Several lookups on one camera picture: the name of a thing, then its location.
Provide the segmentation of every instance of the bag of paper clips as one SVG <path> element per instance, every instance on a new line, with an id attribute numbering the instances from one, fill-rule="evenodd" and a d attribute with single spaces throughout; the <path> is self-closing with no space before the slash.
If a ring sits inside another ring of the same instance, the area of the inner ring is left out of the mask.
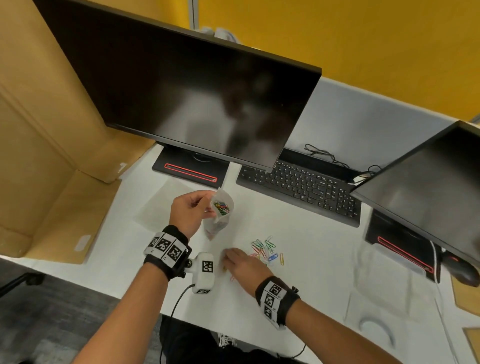
<path id="1" fill-rule="evenodd" d="M 234 205 L 230 195 L 219 188 L 210 201 L 210 207 L 215 211 L 216 216 L 204 220 L 204 228 L 208 238 L 212 240 L 220 230 L 228 225 Z"/>

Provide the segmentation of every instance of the black wrist strap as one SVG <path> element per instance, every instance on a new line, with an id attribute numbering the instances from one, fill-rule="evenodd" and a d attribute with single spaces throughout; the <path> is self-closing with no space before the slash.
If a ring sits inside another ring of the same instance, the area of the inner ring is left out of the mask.
<path id="1" fill-rule="evenodd" d="M 255 298 L 262 313 L 277 329 L 285 328 L 285 319 L 293 303 L 300 297 L 280 278 L 265 279 L 255 290 Z"/>
<path id="2" fill-rule="evenodd" d="M 183 272 L 191 252 L 187 237 L 176 226 L 168 225 L 162 232 L 155 234 L 144 250 L 144 264 L 157 266 L 170 281 Z"/>

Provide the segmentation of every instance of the cardboard box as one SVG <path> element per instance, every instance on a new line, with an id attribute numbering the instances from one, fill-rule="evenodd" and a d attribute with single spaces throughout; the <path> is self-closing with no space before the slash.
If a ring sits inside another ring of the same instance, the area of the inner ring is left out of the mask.
<path id="1" fill-rule="evenodd" d="M 31 0 L 0 0 L 0 255 L 83 262 L 154 141 L 105 126 Z"/>

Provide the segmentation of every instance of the black pants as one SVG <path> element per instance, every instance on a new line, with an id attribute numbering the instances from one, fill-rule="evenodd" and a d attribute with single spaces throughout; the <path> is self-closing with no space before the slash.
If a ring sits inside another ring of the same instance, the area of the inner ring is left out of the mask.
<path id="1" fill-rule="evenodd" d="M 160 342 L 167 364 L 295 363 L 288 359 L 277 359 L 260 349 L 243 352 L 230 345 L 220 348 L 207 329 L 168 316 L 162 318 Z"/>

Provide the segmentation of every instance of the hand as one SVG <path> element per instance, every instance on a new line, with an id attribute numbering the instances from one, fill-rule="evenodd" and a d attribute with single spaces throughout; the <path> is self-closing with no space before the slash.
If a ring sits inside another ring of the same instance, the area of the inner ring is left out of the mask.
<path id="1" fill-rule="evenodd" d="M 222 263 L 253 298 L 260 283 L 274 275 L 264 263 L 238 248 L 225 249 Z"/>
<path id="2" fill-rule="evenodd" d="M 216 216 L 210 207 L 214 194 L 214 191 L 195 191 L 176 197 L 170 209 L 168 224 L 175 225 L 190 240 L 204 218 Z"/>

